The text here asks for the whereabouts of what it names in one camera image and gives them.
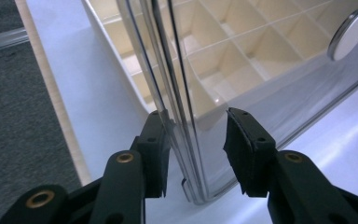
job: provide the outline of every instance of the metal strip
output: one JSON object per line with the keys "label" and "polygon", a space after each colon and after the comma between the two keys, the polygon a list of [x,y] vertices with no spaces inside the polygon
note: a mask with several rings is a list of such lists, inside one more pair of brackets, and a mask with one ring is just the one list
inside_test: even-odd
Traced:
{"label": "metal strip", "polygon": [[29,38],[25,28],[19,28],[0,34],[0,49],[9,48],[15,45],[19,45],[28,42]]}

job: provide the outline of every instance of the glass door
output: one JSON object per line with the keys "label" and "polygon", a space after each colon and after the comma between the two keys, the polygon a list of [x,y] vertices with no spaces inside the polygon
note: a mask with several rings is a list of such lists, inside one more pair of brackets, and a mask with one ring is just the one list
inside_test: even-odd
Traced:
{"label": "glass door", "polygon": [[252,113],[280,149],[358,86],[358,43],[337,61],[327,53],[358,1],[117,4],[194,203],[237,183],[223,150],[229,107]]}

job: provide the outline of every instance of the brass screw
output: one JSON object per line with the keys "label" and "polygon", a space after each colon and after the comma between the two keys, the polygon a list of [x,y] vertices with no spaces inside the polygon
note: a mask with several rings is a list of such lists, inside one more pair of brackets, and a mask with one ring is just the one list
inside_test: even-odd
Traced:
{"label": "brass screw", "polygon": [[44,189],[31,196],[25,205],[29,208],[42,207],[53,200],[54,196],[55,193],[52,190]]}
{"label": "brass screw", "polygon": [[133,160],[133,156],[130,153],[123,153],[116,158],[116,161],[120,163],[126,163]]}
{"label": "brass screw", "polygon": [[296,153],[289,152],[284,154],[284,157],[292,162],[301,163],[303,161],[302,157]]}

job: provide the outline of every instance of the white table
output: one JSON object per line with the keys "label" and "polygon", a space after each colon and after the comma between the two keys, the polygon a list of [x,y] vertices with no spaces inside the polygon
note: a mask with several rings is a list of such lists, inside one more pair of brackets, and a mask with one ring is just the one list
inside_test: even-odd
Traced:
{"label": "white table", "polygon": [[[130,147],[144,118],[121,86],[80,0],[17,4],[76,169],[83,183],[90,182],[103,174],[110,155]],[[358,91],[288,148],[309,155],[333,184],[358,194]],[[270,222],[266,200],[241,196],[238,186],[214,203],[188,203],[178,164],[170,163],[167,198],[146,200],[148,223]]]}

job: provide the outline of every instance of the carpeted floor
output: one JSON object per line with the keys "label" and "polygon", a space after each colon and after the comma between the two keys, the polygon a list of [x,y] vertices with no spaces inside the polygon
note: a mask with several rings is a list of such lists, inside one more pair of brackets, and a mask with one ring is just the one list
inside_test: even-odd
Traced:
{"label": "carpeted floor", "polygon": [[[14,1],[0,1],[0,7],[0,32],[22,26]],[[25,191],[42,184],[59,184],[69,192],[80,187],[32,48],[25,43],[0,50],[0,217]]]}

